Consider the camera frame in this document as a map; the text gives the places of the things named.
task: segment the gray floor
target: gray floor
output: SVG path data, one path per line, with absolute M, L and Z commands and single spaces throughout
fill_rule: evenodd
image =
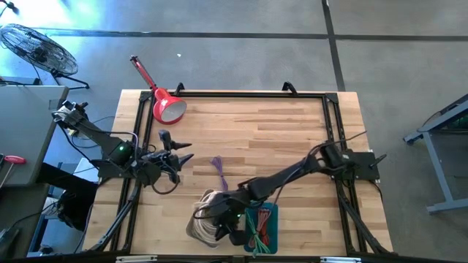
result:
M 6 11 L 0 23 L 114 31 L 326 33 L 320 0 L 50 0 L 27 5 L 25 1 L 15 1 L 21 18 Z M 462 0 L 329 2 L 337 34 L 468 33 L 468 2 Z M 168 88 L 184 82 L 187 88 L 278 90 L 289 80 L 298 90 L 337 90 L 328 40 L 53 39 L 76 57 L 80 70 L 75 76 L 92 87 L 69 95 L 90 103 L 91 120 L 114 114 L 122 88 L 146 87 L 130 64 L 130 55 L 139 55 L 155 81 Z M 434 216 L 426 212 L 427 205 L 443 201 L 442 192 L 423 142 L 410 147 L 401 138 L 467 92 L 468 42 L 337 45 L 346 90 L 358 92 L 370 146 L 378 154 L 388 154 L 380 172 L 394 250 L 405 256 L 466 261 L 468 210 Z M 0 49 L 0 58 L 0 75 L 35 76 L 32 67 L 10 51 Z M 47 73 L 40 73 L 52 83 Z M 99 125 L 109 129 L 112 120 Z M 99 155 L 95 149 L 85 152 Z M 54 134 L 47 162 L 79 158 L 62 134 Z

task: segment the red lamp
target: red lamp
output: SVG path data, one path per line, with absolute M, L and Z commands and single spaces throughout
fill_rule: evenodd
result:
M 131 56 L 130 61 L 148 83 L 156 97 L 153 108 L 154 118 L 162 124 L 174 124 L 182 119 L 187 109 L 187 103 L 178 97 L 171 96 L 165 88 L 158 88 L 137 56 Z

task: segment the wooden table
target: wooden table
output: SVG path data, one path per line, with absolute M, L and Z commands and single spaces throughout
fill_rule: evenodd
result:
M 113 131 L 132 131 L 140 90 L 123 90 Z M 340 92 L 339 105 L 346 137 L 364 131 L 358 96 Z M 254 176 L 267 176 L 302 159 L 308 150 L 327 139 L 319 99 L 184 98 L 188 108 L 183 119 L 172 126 L 154 121 L 150 143 L 161 148 L 158 130 L 167 129 L 173 140 L 193 146 L 176 151 L 194 153 L 185 164 L 181 185 L 160 196 L 150 187 L 142 191 L 133 237 L 133 254 L 247 254 L 230 244 L 227 237 L 210 249 L 185 233 L 192 205 L 207 188 L 221 188 L 216 169 L 210 164 L 222 156 L 230 189 Z M 144 133 L 143 118 L 140 131 Z M 354 151 L 369 149 L 366 135 L 348 142 Z M 93 206 L 84 248 L 90 248 L 105 233 L 116 216 L 122 180 L 112 179 L 99 188 Z M 161 177 L 160 190 L 171 183 Z M 371 232 L 388 250 L 392 249 L 385 214 L 376 188 L 356 182 L 361 216 Z M 343 232 L 334 182 L 321 174 L 305 176 L 288 184 L 279 198 L 279 250 L 282 256 L 345 255 Z M 127 228 L 124 222 L 121 242 Z M 354 224 L 350 224 L 358 248 Z

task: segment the purple tassel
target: purple tassel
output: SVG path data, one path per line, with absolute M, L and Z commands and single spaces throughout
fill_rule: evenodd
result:
M 227 191 L 227 182 L 224 179 L 224 175 L 222 174 L 222 159 L 221 156 L 216 156 L 211 160 L 211 164 L 216 167 L 218 170 L 219 176 L 221 178 L 221 185 L 222 185 L 222 190 Z

